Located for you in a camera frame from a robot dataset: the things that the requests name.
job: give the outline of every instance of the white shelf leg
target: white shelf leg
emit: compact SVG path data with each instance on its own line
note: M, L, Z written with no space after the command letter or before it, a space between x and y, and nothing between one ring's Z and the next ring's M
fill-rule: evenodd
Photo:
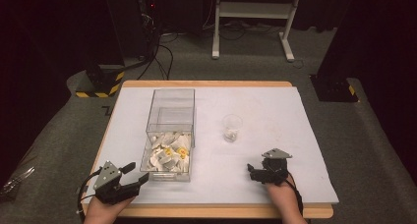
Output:
M214 35L212 39L212 59L220 58L220 38L218 35L218 26L220 23L220 0L215 0L215 21L214 21Z
M297 11L297 7L298 7L298 1L299 0L294 0L292 2L291 10L288 15L288 20L285 25L285 31L279 33L279 39L282 43L282 47L285 52L285 57L288 62L294 62L295 60L294 55L292 54L291 47L289 46L289 43L288 43L288 34L289 34L289 31L291 30L292 22L294 21L295 12Z

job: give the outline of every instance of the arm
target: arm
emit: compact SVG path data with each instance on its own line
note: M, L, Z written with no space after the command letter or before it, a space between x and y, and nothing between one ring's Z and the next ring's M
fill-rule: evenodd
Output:
M89 210L87 211L85 224L111 224L113 223L119 213L128 206L134 197L128 198L114 205L104 204L98 198L93 197L89 203Z
M294 185L291 176L288 176L287 181ZM266 186L270 199L281 213L284 224L307 223L298 209L297 197L287 183L283 182L279 186L267 183Z

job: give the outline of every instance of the gray carpet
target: gray carpet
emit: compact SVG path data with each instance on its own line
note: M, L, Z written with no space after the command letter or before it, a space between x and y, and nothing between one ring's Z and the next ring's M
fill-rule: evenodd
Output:
M239 35L226 30L221 34L227 38ZM285 60L276 35L276 32L248 32L237 40L222 38L218 60L210 58L211 38L174 34L164 36L161 43L174 55L171 80L289 81L298 87L340 199L331 219L313 223L417 223L416 186L390 146L361 83L349 79L360 98L358 103L320 102L316 97L309 75L319 69L334 31L317 33L312 28L290 32L289 41L297 60L294 63ZM159 48L157 59L168 68L168 51ZM123 81L136 79L144 68L126 71ZM103 106L112 109L117 99L117 94L110 98L75 96L82 75L78 73L68 79L73 96L37 137L28 162L16 171L19 174L35 167L34 173L22 183L16 200L0 203L0 223L80 223L75 191L90 173L110 118ZM162 79L156 63L142 79ZM150 222L172 220L137 221Z

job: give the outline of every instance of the transparent container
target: transparent container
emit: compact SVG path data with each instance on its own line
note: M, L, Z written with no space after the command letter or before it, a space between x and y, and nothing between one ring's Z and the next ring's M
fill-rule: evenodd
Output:
M141 171L152 181L189 182L195 137L195 90L156 89Z

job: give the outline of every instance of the clear cup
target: clear cup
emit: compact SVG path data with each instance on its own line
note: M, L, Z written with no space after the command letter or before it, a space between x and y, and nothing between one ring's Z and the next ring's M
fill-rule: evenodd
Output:
M223 118L222 123L224 139L228 142L235 142L243 125L242 119L237 115L229 114Z

